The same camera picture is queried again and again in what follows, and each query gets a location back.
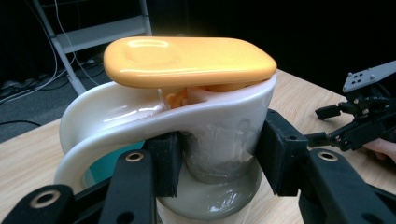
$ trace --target orange lid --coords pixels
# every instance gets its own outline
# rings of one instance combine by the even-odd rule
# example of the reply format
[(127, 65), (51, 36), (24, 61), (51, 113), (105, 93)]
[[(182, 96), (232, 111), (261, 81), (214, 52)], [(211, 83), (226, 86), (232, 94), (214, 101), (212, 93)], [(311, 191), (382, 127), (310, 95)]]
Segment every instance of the orange lid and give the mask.
[(112, 80), (136, 88), (257, 82), (276, 71), (258, 47), (219, 37), (123, 38), (106, 48), (104, 66)]

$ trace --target wooden table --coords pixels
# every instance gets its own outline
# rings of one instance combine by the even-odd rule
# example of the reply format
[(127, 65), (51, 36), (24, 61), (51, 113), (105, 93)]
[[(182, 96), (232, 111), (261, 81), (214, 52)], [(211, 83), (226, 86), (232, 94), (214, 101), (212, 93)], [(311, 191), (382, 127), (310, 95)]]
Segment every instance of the wooden table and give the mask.
[[(277, 84), (270, 107), (301, 133), (329, 133), (351, 121), (341, 116), (318, 120), (315, 109), (345, 101), (343, 96), (277, 71)], [(31, 191), (53, 183), (63, 153), (59, 142), (59, 120), (0, 144), (0, 220)], [(342, 153), (338, 148), (325, 147)], [(378, 161), (361, 149), (342, 153), (367, 182), (396, 194), (396, 166)], [(252, 201), (247, 223), (303, 223), (297, 197), (279, 198), (266, 179)]]

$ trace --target white shelf frame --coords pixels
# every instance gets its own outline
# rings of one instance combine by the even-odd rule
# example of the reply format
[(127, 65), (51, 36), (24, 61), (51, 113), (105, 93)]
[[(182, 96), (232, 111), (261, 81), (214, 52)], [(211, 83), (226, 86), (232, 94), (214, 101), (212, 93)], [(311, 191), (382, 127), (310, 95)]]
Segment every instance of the white shelf frame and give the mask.
[(113, 21), (92, 27), (79, 29), (65, 34), (55, 34), (50, 22), (40, 5), (39, 0), (33, 0), (35, 9), (44, 27), (49, 35), (53, 47), (58, 52), (59, 57), (64, 64), (70, 83), (78, 95), (86, 91), (81, 81), (76, 76), (66, 54), (76, 52), (82, 49), (88, 49), (94, 46), (112, 42), (114, 40), (133, 35), (151, 35), (151, 26), (149, 23), (149, 14), (146, 6), (146, 0), (139, 0), (141, 15), (125, 20)]

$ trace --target teal object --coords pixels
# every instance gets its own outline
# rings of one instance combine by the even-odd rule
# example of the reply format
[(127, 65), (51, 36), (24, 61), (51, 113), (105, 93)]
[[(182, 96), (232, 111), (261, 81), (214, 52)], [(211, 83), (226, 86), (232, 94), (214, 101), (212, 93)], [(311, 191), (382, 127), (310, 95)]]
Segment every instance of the teal object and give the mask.
[(119, 156), (129, 150), (136, 150), (142, 148), (145, 141), (141, 141), (126, 147), (122, 147), (113, 151), (91, 165), (90, 170), (92, 173), (93, 181), (99, 183), (113, 175), (114, 168), (116, 166), (117, 159)]

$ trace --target person's hand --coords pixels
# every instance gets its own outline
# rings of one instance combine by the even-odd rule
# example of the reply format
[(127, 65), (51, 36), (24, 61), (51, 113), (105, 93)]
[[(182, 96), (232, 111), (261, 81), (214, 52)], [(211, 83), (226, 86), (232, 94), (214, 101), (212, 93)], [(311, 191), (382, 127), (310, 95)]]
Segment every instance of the person's hand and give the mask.
[(388, 156), (396, 163), (396, 143), (378, 138), (363, 146), (372, 150), (380, 160), (385, 160)]

